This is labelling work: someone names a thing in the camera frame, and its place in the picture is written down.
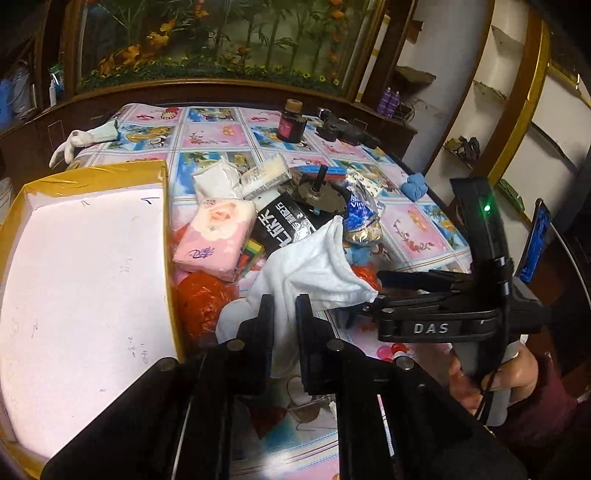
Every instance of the bottle cap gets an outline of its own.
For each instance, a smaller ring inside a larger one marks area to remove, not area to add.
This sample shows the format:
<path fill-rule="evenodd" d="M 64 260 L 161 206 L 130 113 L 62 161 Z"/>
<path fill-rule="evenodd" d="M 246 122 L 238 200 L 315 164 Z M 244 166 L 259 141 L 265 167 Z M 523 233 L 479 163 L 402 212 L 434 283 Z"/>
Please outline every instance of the bottle cap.
<path fill-rule="evenodd" d="M 301 102 L 299 100 L 294 100 L 288 98 L 285 103 L 285 110 L 291 113 L 300 113 L 301 112 Z"/>

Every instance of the purple bottle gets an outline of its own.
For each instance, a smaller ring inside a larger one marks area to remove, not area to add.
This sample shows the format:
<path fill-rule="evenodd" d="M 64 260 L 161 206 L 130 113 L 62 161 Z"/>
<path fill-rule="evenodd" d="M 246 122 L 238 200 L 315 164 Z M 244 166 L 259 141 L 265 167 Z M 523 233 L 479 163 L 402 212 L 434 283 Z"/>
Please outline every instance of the purple bottle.
<path fill-rule="evenodd" d="M 391 98 L 392 98 L 392 90 L 390 90 L 390 87 L 388 87 L 388 89 L 382 95 L 382 99 L 379 101 L 379 105 L 375 109 L 375 111 L 377 113 L 381 113 L 382 115 L 385 115 L 386 108 L 388 107 L 388 103 L 390 102 Z"/>
<path fill-rule="evenodd" d="M 398 105 L 400 105 L 400 92 L 396 92 L 390 97 L 390 101 L 388 102 L 386 113 L 384 115 L 392 118 L 396 112 L 396 109 L 398 108 Z"/>

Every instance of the small jar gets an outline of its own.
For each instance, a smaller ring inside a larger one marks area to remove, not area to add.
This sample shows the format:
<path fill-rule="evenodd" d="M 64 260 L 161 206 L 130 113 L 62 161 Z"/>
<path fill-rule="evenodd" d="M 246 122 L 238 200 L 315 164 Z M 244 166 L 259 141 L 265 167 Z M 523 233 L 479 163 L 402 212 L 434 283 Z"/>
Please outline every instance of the small jar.
<path fill-rule="evenodd" d="M 288 143 L 300 143 L 308 120 L 302 116 L 301 102 L 288 99 L 277 127 L 277 138 Z"/>

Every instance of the pink tissue pack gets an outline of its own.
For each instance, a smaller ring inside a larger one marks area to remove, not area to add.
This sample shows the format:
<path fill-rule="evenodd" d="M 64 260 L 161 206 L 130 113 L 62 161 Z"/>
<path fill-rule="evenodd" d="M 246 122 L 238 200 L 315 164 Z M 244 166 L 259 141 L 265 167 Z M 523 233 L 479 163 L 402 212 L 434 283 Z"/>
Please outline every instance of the pink tissue pack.
<path fill-rule="evenodd" d="M 233 280 L 255 218 L 254 202 L 204 199 L 174 253 L 174 262 L 190 272 L 202 270 Z"/>

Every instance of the blue sponge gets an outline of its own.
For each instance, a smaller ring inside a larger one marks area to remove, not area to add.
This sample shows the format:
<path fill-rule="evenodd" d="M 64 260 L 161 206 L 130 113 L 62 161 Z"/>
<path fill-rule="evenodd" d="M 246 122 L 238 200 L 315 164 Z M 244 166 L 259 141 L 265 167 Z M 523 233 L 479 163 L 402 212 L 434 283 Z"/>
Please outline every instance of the blue sponge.
<path fill-rule="evenodd" d="M 413 202 L 427 193 L 427 184 L 422 173 L 413 173 L 409 175 L 407 181 L 402 184 L 400 190 Z"/>

